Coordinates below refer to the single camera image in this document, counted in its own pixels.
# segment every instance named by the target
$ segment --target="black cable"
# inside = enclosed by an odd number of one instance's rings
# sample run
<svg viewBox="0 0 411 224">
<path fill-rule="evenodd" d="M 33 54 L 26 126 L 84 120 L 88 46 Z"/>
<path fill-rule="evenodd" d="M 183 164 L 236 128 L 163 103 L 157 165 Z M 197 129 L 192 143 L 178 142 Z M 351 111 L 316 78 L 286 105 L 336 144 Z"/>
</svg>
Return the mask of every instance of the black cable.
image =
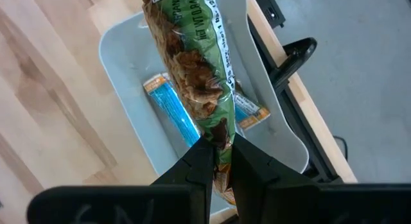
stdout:
<svg viewBox="0 0 411 224">
<path fill-rule="evenodd" d="M 335 136 L 333 135 L 333 137 L 335 139 L 338 139 L 340 141 L 342 141 L 342 144 L 344 145 L 344 157 L 346 160 L 348 160 L 348 145 L 347 145 L 347 141 L 345 141 L 345 139 L 343 137 L 339 137 L 339 136 Z"/>
</svg>

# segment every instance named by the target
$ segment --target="blue packaged bar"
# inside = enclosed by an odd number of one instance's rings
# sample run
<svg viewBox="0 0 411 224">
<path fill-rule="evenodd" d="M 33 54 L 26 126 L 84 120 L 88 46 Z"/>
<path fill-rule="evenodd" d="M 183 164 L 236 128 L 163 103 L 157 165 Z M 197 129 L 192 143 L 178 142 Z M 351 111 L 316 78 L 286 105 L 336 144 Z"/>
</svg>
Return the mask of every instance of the blue packaged bar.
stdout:
<svg viewBox="0 0 411 224">
<path fill-rule="evenodd" d="M 168 73 L 157 74 L 144 83 L 144 88 L 171 119 L 171 122 L 183 136 L 187 146 L 192 147 L 200 138 L 200 131 L 182 105 L 168 79 Z"/>
</svg>

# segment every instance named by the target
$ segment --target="wooden floor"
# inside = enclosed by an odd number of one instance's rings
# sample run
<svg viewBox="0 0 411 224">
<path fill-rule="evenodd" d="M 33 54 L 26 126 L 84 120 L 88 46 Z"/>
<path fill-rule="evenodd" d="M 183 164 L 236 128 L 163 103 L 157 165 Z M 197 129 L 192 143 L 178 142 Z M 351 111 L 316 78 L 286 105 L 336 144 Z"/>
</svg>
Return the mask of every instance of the wooden floor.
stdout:
<svg viewBox="0 0 411 224">
<path fill-rule="evenodd" d="M 0 224 L 45 188 L 157 178 L 98 58 L 140 0 L 0 0 Z"/>
</svg>

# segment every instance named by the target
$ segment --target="green snack bag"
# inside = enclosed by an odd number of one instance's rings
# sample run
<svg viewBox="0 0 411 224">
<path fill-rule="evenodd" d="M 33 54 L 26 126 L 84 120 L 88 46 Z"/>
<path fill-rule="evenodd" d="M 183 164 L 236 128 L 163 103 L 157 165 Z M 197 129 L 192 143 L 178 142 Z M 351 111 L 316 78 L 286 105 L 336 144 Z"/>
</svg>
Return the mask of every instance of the green snack bag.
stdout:
<svg viewBox="0 0 411 224">
<path fill-rule="evenodd" d="M 234 75 L 215 0 L 143 0 L 144 16 L 177 94 L 202 135 L 216 146 L 214 188 L 229 187 L 235 136 Z"/>
</svg>

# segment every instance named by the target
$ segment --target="black metal frame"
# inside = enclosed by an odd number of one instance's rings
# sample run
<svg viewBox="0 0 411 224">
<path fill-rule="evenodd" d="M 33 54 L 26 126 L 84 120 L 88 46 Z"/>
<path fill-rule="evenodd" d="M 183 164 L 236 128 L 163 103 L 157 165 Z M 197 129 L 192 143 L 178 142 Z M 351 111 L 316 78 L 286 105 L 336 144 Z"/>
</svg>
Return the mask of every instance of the black metal frame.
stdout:
<svg viewBox="0 0 411 224">
<path fill-rule="evenodd" d="M 283 46 L 288 58 L 278 67 L 250 19 L 249 26 L 284 116 L 310 154 L 309 167 L 304 175 L 316 182 L 342 182 L 288 86 L 288 78 L 310 58 L 317 42 L 313 38 L 306 38 Z"/>
<path fill-rule="evenodd" d="M 256 0 L 272 28 L 284 27 L 285 17 L 275 0 Z"/>
</svg>

